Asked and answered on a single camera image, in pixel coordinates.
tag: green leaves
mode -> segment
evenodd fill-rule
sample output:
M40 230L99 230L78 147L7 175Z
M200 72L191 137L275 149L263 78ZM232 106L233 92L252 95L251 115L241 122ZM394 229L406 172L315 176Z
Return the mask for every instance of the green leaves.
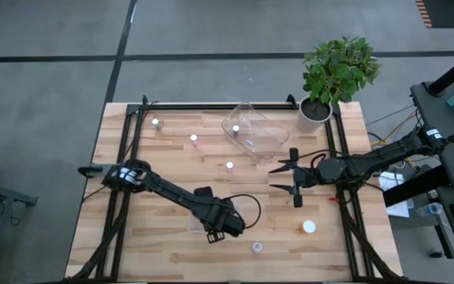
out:
M373 84L381 65L372 58L373 48L365 38L334 39L320 43L313 54L306 54L307 73L303 89L310 99L321 103L350 102L366 83Z

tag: transparent bin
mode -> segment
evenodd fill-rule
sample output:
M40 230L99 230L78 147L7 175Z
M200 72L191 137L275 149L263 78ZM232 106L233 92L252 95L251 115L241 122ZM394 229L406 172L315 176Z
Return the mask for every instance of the transparent bin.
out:
M250 103L236 106L221 127L227 141L259 165L269 163L290 135L287 129L261 115Z

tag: white flower pot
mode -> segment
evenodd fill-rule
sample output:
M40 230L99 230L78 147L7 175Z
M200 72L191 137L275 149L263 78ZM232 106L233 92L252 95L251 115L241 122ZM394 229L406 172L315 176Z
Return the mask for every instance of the white flower pot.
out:
M301 106L306 99L309 99L309 96L304 97L304 99L302 99L299 103L299 114L297 114L297 128L302 133L313 133L325 121L328 121L330 119L330 116L332 115L332 105L329 103L329 115L327 116L327 118L321 121L315 121L313 119L310 119L303 113Z

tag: gray floor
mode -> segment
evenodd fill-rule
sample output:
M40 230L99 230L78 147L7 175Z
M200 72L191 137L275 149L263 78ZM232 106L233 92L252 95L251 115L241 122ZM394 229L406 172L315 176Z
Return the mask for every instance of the gray floor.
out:
M0 0L0 56L115 54L128 0ZM454 50L454 29L428 29L412 0L139 0L126 54L303 52L366 36L379 51ZM113 100L281 101L302 91L301 60L126 62ZM355 99L371 122L411 105L409 88L454 58L380 58L381 76ZM60 279L73 238L112 62L0 63L0 184L39 195L0 246L0 283ZM368 126L388 134L411 110ZM399 137L410 131L410 121ZM394 229L404 275L454 282L432 260L433 228Z

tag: wooden tabletop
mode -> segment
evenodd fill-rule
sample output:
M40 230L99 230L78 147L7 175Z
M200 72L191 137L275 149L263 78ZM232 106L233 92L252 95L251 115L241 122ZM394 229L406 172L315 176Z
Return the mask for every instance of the wooden tabletop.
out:
M116 162L126 105L106 105L93 163ZM360 105L348 103L341 110L350 152L370 151ZM238 193L255 196L262 205L259 223L238 238L226 236L224 241L210 245L206 233L197 232L197 221L182 207L153 193L132 195L119 281L349 280L339 206L329 201L335 196L335 187L303 190L304 206L294 208L287 192L268 186L292 184L290 171L268 174L281 166L276 159L288 158L289 148L298 148L300 154L328 148L325 127L303 134L296 128L295 110L262 110L264 116L288 129L290 137L273 162L260 166L225 140L221 122L228 113L224 110L149 112L143 124L138 159L148 161L153 171L190 191L209 185L219 197ZM160 131L151 125L153 118L161 121ZM199 137L197 147L190 142L192 134ZM337 137L335 141L340 149ZM310 161L311 157L302 159L300 165L309 166ZM232 173L226 171L227 162L234 163ZM91 179L85 194L99 188L100 181L100 178ZM83 204L66 276L78 272L99 244L109 194L109 190L103 190ZM364 187L359 191L359 200L370 243L391 269L401 275L383 195L377 189ZM239 198L235 205L247 224L254 221L258 211L253 200ZM299 228L308 219L316 224L316 231L302 234ZM261 253L252 252L254 242L263 245ZM359 245L355 244L360 270L364 271ZM111 265L110 252L108 265Z

